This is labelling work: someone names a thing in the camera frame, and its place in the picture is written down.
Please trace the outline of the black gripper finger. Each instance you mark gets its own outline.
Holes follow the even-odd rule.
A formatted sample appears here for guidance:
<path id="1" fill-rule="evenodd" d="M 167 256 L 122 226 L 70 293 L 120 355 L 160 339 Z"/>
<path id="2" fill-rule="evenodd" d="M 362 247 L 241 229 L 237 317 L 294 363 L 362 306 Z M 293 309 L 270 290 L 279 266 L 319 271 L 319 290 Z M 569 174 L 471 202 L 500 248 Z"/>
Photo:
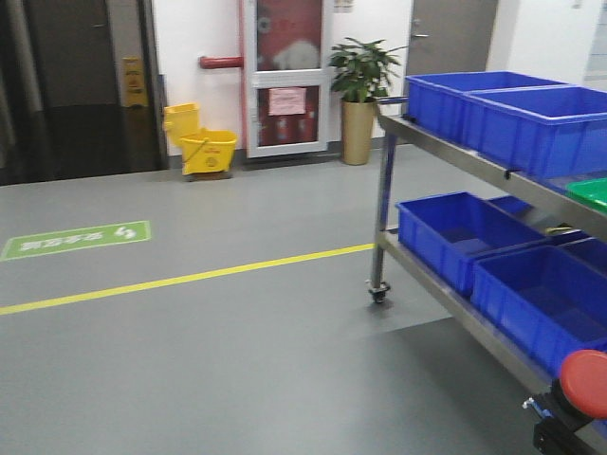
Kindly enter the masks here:
<path id="1" fill-rule="evenodd" d="M 555 418 L 545 418 L 534 426 L 533 446 L 541 454 L 599 455 L 573 431 Z"/>

